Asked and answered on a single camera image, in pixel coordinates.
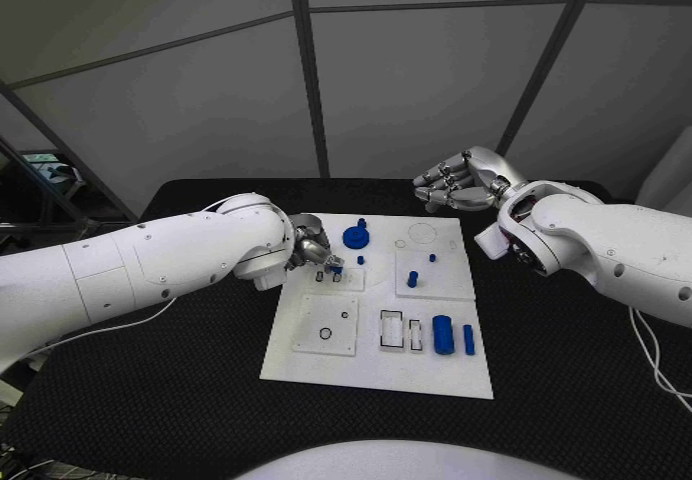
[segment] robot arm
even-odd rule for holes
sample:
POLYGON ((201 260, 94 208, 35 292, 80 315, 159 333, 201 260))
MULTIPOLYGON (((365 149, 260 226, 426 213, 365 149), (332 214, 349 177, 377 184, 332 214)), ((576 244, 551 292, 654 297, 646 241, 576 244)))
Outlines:
POLYGON ((691 218, 605 205, 563 183, 530 183, 482 147, 429 170, 414 186, 429 211, 498 207, 498 221, 476 236, 491 259, 512 253, 546 276, 574 270, 603 295, 692 327, 691 218))
POLYGON ((322 222, 257 194, 89 240, 0 257, 0 372, 51 339, 218 283, 259 290, 306 262, 335 266, 322 222))

